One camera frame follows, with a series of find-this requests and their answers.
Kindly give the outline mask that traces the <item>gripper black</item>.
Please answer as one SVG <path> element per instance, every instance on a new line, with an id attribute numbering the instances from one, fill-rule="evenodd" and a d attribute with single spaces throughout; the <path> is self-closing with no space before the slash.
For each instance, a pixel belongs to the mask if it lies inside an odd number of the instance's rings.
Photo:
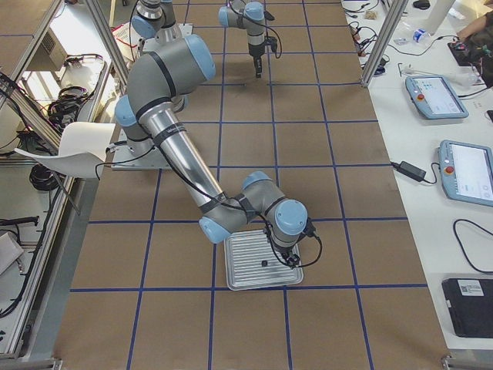
<path id="1" fill-rule="evenodd" d="M 300 266 L 300 256 L 295 250 L 295 245 L 291 247 L 282 247 L 275 242 L 271 243 L 275 257 L 284 259 L 286 266 L 289 268 L 297 268 Z"/>
<path id="2" fill-rule="evenodd" d="M 262 55 L 265 53 L 265 44 L 262 42 L 258 45 L 248 44 L 249 54 L 253 57 L 253 64 L 255 68 L 255 76 L 260 78 L 262 76 Z"/>

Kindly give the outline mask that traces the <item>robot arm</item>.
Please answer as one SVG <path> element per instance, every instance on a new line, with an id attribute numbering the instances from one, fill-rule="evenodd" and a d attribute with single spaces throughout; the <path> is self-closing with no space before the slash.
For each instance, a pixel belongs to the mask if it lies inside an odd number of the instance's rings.
<path id="1" fill-rule="evenodd" d="M 152 140 L 154 149 L 187 185 L 203 214 L 200 227 L 212 243 L 224 241 L 260 217 L 270 246 L 282 257 L 281 264 L 300 267 L 293 247 L 304 237 L 315 235 L 306 207 L 287 198 L 262 171 L 251 173 L 241 193 L 228 197 L 176 117 L 173 98 L 191 93 L 215 74 L 215 63 L 200 36 L 167 42 L 136 60 L 117 120 L 121 127 L 133 128 Z"/>
<path id="2" fill-rule="evenodd" d="M 270 14 L 259 2 L 229 1 L 218 11 L 219 23 L 224 28 L 244 30 L 249 55 L 253 59 L 255 76 L 262 76 L 262 56 L 266 47 L 277 50 L 277 40 L 268 36 L 266 19 Z M 176 24 L 171 1 L 138 1 L 131 26 L 151 49 L 137 59 L 131 77 L 161 73 L 171 83 L 176 78 L 191 82 L 208 81 L 216 74 L 216 67 L 205 42 L 198 35 L 184 35 Z"/>

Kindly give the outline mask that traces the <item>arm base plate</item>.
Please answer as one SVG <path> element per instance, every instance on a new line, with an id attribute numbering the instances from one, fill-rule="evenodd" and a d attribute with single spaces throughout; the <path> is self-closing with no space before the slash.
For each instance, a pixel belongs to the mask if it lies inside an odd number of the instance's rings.
<path id="1" fill-rule="evenodd" d="M 121 130 L 119 141 L 125 141 L 117 146 L 113 156 L 113 170 L 170 170 L 169 164 L 158 149 L 151 149 L 153 142 L 147 139 L 141 142 L 127 140 L 126 134 Z"/>
<path id="2" fill-rule="evenodd" d="M 174 25 L 161 28 L 154 39 L 160 43 L 164 44 L 167 42 L 172 42 L 176 39 L 181 39 L 185 36 L 191 35 L 193 33 L 193 25 L 191 23 L 175 23 Z"/>

